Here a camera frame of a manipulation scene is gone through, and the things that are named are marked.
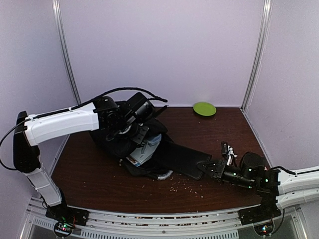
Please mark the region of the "black student bag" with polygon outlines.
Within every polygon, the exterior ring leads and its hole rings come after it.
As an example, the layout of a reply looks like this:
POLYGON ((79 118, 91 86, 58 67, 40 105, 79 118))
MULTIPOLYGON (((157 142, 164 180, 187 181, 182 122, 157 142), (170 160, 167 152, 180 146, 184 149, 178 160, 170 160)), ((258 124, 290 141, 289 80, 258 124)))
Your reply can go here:
POLYGON ((150 129, 141 145, 119 145, 106 143, 106 133, 103 130, 91 131, 89 134, 99 149, 103 150, 108 156, 120 160, 122 166, 124 166, 131 175, 146 176, 158 181, 166 180, 172 175, 173 171, 159 166, 158 163, 152 160, 152 157, 139 167, 134 166, 126 159, 129 155, 140 156, 145 140, 150 136, 157 136, 158 134, 161 134, 161 141, 170 140, 170 137, 167 135, 167 128, 157 118, 148 120, 145 125, 147 125, 150 129))

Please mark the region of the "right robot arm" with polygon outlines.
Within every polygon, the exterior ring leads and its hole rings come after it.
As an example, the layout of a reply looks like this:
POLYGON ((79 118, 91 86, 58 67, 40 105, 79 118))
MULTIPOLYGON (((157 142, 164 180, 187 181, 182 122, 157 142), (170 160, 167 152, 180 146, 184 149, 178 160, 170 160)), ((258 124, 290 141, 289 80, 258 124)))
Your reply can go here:
POLYGON ((255 191, 261 197, 257 206, 240 209, 242 225, 271 220, 290 206, 316 201, 319 198, 319 168, 290 171, 281 166, 265 170, 261 164, 243 160, 240 167, 225 160, 201 162, 198 169, 210 178, 255 191))

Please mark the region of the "dog picture book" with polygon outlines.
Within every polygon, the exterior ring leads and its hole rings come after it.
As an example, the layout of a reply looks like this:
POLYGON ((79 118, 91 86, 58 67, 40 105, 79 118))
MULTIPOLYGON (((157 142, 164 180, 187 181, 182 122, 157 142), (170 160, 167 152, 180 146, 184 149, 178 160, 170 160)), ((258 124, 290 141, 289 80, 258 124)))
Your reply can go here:
POLYGON ((144 163, 144 159, 139 155, 129 155, 126 159, 136 167, 139 167, 144 163))

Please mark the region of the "light blue zipper case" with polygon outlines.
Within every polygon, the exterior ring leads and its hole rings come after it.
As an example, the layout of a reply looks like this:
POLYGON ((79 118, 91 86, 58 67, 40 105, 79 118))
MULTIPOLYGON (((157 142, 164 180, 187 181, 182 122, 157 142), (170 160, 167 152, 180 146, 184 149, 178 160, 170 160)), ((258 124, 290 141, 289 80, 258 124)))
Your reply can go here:
POLYGON ((161 141, 161 134, 158 134, 157 136, 150 136, 145 140, 145 143, 141 149, 141 155, 139 157, 141 164, 148 161, 152 157, 160 141, 161 141))

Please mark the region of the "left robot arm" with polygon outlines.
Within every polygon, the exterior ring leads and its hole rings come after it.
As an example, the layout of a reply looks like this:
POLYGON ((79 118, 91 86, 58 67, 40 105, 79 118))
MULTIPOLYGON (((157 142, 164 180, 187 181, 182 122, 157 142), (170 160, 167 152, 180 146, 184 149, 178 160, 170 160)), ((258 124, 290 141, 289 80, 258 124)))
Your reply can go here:
POLYGON ((13 134, 13 170, 23 173, 43 197, 53 217, 62 222, 73 219, 65 197, 43 164, 38 146, 45 141, 88 131, 94 142, 105 146, 114 156, 151 158, 167 128, 158 120, 160 111, 153 101, 160 97, 135 88, 126 101, 114 101, 104 92, 79 105, 43 113, 18 114, 13 134))

